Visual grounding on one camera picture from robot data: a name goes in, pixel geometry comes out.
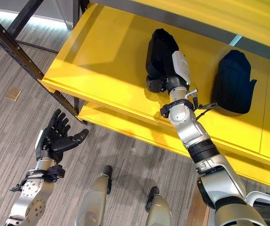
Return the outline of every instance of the black metal post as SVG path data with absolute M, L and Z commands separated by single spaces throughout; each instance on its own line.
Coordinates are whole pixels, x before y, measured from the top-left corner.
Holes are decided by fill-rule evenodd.
M 37 8 L 41 5 L 44 0 L 29 0 L 23 7 L 14 21 L 10 24 L 7 32 L 13 39 L 16 39 L 21 30 L 25 27 L 26 23 L 35 13 Z
M 42 87 L 44 87 L 39 81 L 44 77 L 43 72 L 36 66 L 30 57 L 22 50 L 18 43 L 9 35 L 6 29 L 0 24 L 0 46 L 30 75 L 33 77 Z M 65 99 L 65 97 L 58 91 L 55 93 L 49 92 L 66 110 L 68 110 L 73 116 L 77 116 L 77 111 L 73 106 Z

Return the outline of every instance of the robotic hand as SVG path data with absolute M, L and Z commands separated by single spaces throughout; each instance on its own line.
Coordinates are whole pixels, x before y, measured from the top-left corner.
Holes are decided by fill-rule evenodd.
M 35 146 L 36 167 L 11 189 L 13 192 L 20 191 L 21 195 L 11 209 L 6 226 L 34 226 L 44 214 L 54 183 L 65 175 L 65 170 L 59 165 L 63 153 L 78 146 L 89 133 L 84 129 L 68 137 L 68 121 L 65 113 L 57 109 L 48 127 L 41 130 Z
M 216 104 L 199 106 L 197 89 L 190 86 L 189 66 L 174 38 L 157 29 L 148 45 L 147 88 L 168 90 L 170 104 L 160 112 L 169 118 L 187 148 L 199 174 L 197 185 L 204 202 L 216 210 L 216 226 L 266 226 L 260 214 L 246 203 L 245 187 L 224 155 L 220 154 L 204 127 L 197 121 L 196 109 L 212 109 Z

